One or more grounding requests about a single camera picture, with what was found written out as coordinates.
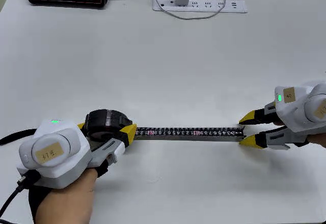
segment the label sticker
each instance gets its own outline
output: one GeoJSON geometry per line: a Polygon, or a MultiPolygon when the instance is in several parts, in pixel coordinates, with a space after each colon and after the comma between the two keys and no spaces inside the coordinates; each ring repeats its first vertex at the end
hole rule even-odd
{"type": "Polygon", "coordinates": [[[318,109],[315,111],[314,115],[321,120],[326,116],[326,99],[320,104],[318,109]]]}
{"type": "Polygon", "coordinates": [[[59,157],[63,155],[63,150],[59,142],[51,144],[44,149],[36,151],[35,153],[37,160],[40,164],[46,163],[49,160],[59,157]]]}
{"type": "Polygon", "coordinates": [[[283,89],[284,103],[295,102],[295,92],[294,87],[283,89]]]}

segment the white table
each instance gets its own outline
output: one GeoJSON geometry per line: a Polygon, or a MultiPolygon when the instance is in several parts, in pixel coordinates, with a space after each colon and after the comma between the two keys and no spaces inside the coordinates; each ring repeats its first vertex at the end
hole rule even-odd
{"type": "MultiPolygon", "coordinates": [[[[0,136],[98,108],[139,126],[230,126],[277,85],[325,79],[326,0],[245,0],[248,14],[180,21],[151,0],[104,10],[0,13],[0,136]]],[[[259,130],[268,127],[257,127],[259,130]]],[[[0,147],[1,203],[19,142],[0,147]]],[[[138,141],[98,180],[91,223],[298,223],[326,219],[326,150],[138,141]]],[[[4,218],[31,223],[27,193],[4,218]]]]}

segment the electrical outlet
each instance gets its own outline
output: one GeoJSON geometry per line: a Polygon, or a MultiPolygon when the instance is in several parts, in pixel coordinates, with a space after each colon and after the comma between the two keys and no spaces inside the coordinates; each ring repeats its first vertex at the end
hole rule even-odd
{"type": "MultiPolygon", "coordinates": [[[[177,12],[216,12],[222,5],[222,0],[189,0],[187,6],[175,5],[174,0],[158,0],[158,3],[166,11],[177,12]]],[[[153,10],[162,11],[157,2],[153,0],[153,10]]],[[[221,13],[247,13],[244,1],[227,0],[221,13]]]]}

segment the black cable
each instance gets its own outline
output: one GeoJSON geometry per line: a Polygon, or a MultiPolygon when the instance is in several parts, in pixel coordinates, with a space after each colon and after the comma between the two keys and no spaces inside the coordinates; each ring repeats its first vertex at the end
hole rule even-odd
{"type": "Polygon", "coordinates": [[[12,134],[0,139],[0,145],[5,145],[5,144],[11,143],[13,141],[16,141],[18,139],[21,139],[23,137],[34,135],[35,131],[36,131],[36,129],[28,129],[25,131],[19,131],[19,132],[12,133],[12,134]]]}
{"type": "Polygon", "coordinates": [[[1,224],[16,224],[16,223],[12,223],[12,222],[10,222],[10,221],[3,220],[3,219],[0,219],[0,223],[1,223],[1,224]]]}
{"type": "Polygon", "coordinates": [[[9,206],[9,204],[11,203],[11,201],[17,196],[17,194],[19,194],[21,192],[20,189],[15,189],[15,191],[13,191],[13,193],[9,196],[9,198],[5,201],[4,205],[1,207],[0,210],[0,217],[2,217],[2,215],[4,214],[5,210],[7,209],[7,207],[9,206]]]}
{"type": "MultiPolygon", "coordinates": [[[[28,170],[22,177],[18,180],[18,187],[13,191],[9,198],[5,201],[4,205],[0,209],[0,218],[6,211],[7,207],[10,205],[12,200],[24,189],[29,189],[41,178],[41,174],[37,170],[28,170]]],[[[7,220],[0,219],[0,223],[12,224],[7,220]]]]}

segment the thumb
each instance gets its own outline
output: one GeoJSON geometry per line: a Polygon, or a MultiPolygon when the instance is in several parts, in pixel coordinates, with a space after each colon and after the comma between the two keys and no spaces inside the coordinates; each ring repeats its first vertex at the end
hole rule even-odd
{"type": "Polygon", "coordinates": [[[326,133],[323,134],[316,134],[316,135],[309,135],[307,137],[307,140],[310,143],[313,144],[320,144],[322,145],[324,148],[326,148],[326,133]]]}

